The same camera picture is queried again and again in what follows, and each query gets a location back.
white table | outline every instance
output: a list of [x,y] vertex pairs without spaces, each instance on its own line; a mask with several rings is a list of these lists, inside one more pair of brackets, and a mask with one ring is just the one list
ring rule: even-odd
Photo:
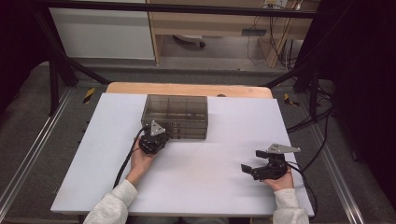
[[[87,214],[112,190],[141,128],[147,95],[104,93],[51,211]],[[264,166],[256,150],[290,145],[276,100],[208,97],[206,140],[170,140],[141,180],[131,215],[268,217],[270,187],[242,173],[241,163]],[[292,153],[287,161],[295,161]],[[126,167],[124,176],[129,171]],[[313,216],[301,177],[293,173],[301,207]]]

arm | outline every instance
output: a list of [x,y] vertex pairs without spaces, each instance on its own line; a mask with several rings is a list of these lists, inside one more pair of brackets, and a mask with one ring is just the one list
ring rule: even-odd
[[274,223],[303,224],[309,223],[305,209],[300,208],[294,189],[291,169],[278,180],[266,179],[263,182],[269,185],[276,196],[276,210]]
[[92,209],[84,223],[125,223],[128,217],[128,207],[137,195],[134,186],[149,169],[154,159],[154,156],[146,155],[139,149],[139,139],[136,141],[134,150],[129,174]]

person's hand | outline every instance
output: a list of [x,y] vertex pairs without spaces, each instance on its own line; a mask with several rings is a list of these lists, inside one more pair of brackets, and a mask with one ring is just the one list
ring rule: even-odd
[[140,137],[136,140],[136,144],[134,144],[134,148],[132,149],[134,152],[131,156],[131,171],[126,176],[126,179],[134,186],[149,169],[151,162],[155,157],[155,155],[147,155],[139,148],[139,140]]
[[291,175],[290,167],[288,167],[288,171],[279,179],[265,179],[262,180],[262,182],[269,185],[274,191],[280,189],[294,189],[293,176]]

transparent plastic box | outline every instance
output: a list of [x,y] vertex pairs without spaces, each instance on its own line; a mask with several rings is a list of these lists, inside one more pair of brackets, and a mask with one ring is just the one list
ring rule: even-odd
[[206,139],[207,97],[148,95],[142,125],[155,120],[172,139]]

silver bracket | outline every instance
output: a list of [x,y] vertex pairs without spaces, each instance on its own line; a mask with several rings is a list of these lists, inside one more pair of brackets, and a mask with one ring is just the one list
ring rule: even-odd
[[151,121],[151,130],[150,130],[150,135],[151,136],[156,136],[160,133],[165,133],[165,128],[161,127],[157,122],[154,120]]
[[272,144],[268,147],[268,153],[272,154],[283,154],[289,152],[301,152],[299,147],[287,147],[280,144]]

